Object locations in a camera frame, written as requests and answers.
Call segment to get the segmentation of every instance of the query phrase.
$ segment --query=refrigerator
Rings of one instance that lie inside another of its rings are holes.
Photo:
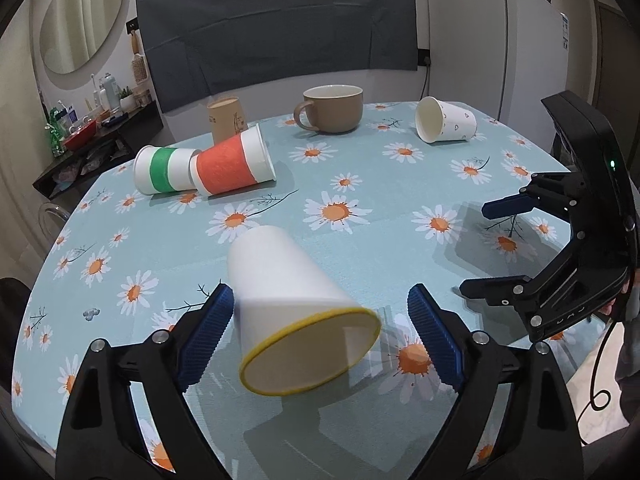
[[[418,46],[431,51],[429,95],[464,102],[550,152],[555,127],[540,100],[566,87],[566,16],[546,0],[427,1]]]

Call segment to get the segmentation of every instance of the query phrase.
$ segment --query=gray fabric sheet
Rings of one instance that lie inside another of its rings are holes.
[[[163,112],[313,73],[417,69],[415,0],[136,0]]]

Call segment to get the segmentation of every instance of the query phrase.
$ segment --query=white cup with heart pattern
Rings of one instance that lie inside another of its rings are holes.
[[[469,110],[425,97],[415,109],[415,129],[424,142],[469,140],[476,134],[478,123]]]

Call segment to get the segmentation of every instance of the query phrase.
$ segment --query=oval mirror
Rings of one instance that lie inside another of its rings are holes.
[[[122,0],[53,0],[40,30],[44,64],[58,74],[78,70],[104,43]]]

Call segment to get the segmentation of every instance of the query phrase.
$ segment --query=cup with red band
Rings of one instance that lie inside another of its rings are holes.
[[[194,156],[191,178],[204,196],[276,180],[258,124]]]

